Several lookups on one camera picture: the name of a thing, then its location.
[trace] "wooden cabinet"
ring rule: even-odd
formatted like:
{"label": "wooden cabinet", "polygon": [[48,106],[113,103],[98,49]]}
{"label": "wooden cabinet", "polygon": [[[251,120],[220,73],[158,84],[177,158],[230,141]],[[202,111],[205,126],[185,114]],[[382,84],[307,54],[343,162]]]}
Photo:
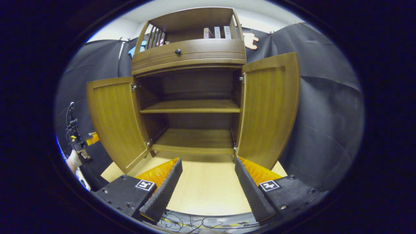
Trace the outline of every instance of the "wooden cabinet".
{"label": "wooden cabinet", "polygon": [[[271,169],[296,117],[296,54],[245,64],[232,8],[194,8],[150,20],[138,47],[148,25],[148,46],[136,48],[132,77],[87,84],[94,127],[114,162],[127,173],[157,150],[237,154]],[[200,38],[204,27],[225,25],[233,39]],[[162,34],[170,44],[162,45]]]}

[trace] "white wall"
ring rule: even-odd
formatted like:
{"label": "white wall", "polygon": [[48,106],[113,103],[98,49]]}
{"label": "white wall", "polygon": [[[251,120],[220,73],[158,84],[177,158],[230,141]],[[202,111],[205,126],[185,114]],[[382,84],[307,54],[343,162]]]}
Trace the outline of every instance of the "white wall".
{"label": "white wall", "polygon": [[147,20],[174,11],[193,7],[233,7],[243,27],[270,32],[295,22],[303,22],[296,15],[264,0],[154,0],[122,15],[103,27],[88,42],[102,39],[136,38]]}

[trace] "book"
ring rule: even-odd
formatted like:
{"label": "book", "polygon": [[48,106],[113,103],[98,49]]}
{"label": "book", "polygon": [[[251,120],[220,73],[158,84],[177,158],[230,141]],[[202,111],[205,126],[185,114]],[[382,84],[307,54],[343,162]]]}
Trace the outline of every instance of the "book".
{"label": "book", "polygon": [[214,38],[214,36],[212,36],[211,30],[209,30],[209,28],[205,27],[204,28],[204,39],[207,38]]}
{"label": "book", "polygon": [[226,39],[231,39],[230,26],[224,26],[224,35]]}
{"label": "book", "polygon": [[220,27],[214,27],[215,38],[221,38]]}

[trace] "cabinet drawer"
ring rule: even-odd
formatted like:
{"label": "cabinet drawer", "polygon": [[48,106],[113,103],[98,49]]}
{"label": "cabinet drawer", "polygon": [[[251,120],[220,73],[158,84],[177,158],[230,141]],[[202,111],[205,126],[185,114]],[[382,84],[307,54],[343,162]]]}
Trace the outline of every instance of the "cabinet drawer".
{"label": "cabinet drawer", "polygon": [[133,76],[195,67],[241,67],[245,64],[244,41],[196,39],[145,50],[133,57]]}

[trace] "open cabinet door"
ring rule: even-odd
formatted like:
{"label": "open cabinet door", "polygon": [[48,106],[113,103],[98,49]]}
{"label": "open cabinet door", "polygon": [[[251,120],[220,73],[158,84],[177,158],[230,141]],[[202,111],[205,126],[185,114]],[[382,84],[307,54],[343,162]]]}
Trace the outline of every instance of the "open cabinet door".
{"label": "open cabinet door", "polygon": [[87,83],[88,108],[100,142],[124,172],[149,152],[147,132],[139,115],[133,77]]}
{"label": "open cabinet door", "polygon": [[243,85],[237,156],[272,169],[289,139],[299,104],[296,53],[242,67]]}

